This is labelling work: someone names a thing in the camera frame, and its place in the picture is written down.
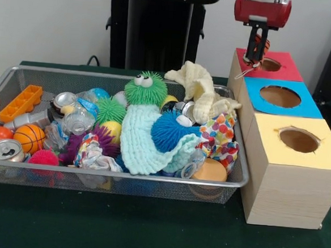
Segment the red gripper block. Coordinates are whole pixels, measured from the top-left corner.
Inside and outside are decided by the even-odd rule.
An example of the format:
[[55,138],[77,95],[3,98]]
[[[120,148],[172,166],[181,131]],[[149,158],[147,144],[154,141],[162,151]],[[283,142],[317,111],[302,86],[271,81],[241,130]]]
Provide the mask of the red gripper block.
[[[250,22],[262,22],[270,28],[283,28],[292,9],[291,0],[236,0],[234,5],[235,20],[249,24]],[[269,29],[261,28],[259,25],[251,24],[246,58],[248,60],[262,61],[265,53],[269,50]]]

